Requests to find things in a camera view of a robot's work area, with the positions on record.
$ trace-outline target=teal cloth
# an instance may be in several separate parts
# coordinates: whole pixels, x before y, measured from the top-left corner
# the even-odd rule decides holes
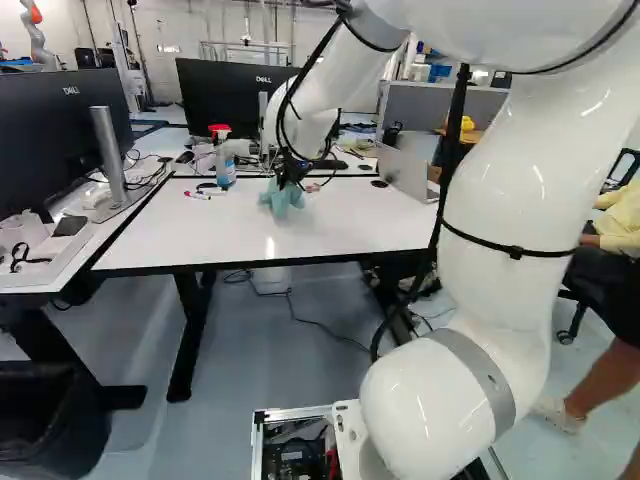
[[[284,189],[280,190],[277,178],[273,177],[269,181],[267,191],[260,194],[259,203],[269,205],[273,216],[282,218],[287,215],[289,205],[299,209],[304,208],[304,197],[302,196],[302,189],[291,182],[288,182]]]

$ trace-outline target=spray bottle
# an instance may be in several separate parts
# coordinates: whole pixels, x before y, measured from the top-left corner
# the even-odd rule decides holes
[[[213,155],[215,156],[216,180],[221,188],[229,188],[236,183],[236,164],[233,155],[226,151],[224,142],[231,133],[228,125],[210,125],[209,131],[213,141]]]

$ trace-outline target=person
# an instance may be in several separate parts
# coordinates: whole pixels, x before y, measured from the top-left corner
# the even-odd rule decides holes
[[[595,208],[604,212],[585,226],[565,275],[569,288],[581,281],[614,288],[640,257],[640,181],[600,195]]]
[[[615,339],[568,396],[542,397],[533,407],[535,415],[574,435],[594,410],[640,383],[640,321],[634,317],[640,292],[640,183],[601,195],[596,207],[607,210],[587,225],[565,284],[589,278],[606,285],[603,320]],[[640,480],[640,443],[620,478]]]
[[[598,407],[633,390],[640,382],[640,322],[634,323],[635,338],[616,338],[593,364],[587,376],[564,399],[542,397],[533,407],[534,415],[566,433],[576,435]],[[635,340],[633,344],[626,340]],[[621,480],[640,480],[640,443]]]

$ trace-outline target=monitor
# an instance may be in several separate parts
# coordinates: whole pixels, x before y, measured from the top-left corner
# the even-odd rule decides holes
[[[0,75],[0,220],[50,200],[102,165],[89,107],[108,105],[120,152],[133,146],[115,69]]]
[[[231,138],[257,138],[258,93],[269,98],[299,68],[177,58],[184,111],[192,135],[207,137],[215,123],[229,125]]]
[[[92,48],[76,48],[74,50],[78,70],[97,68],[96,55]]]

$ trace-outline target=dell logo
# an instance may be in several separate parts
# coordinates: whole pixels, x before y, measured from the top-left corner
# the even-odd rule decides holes
[[[80,95],[80,90],[78,87],[62,87],[62,91],[65,95]]]

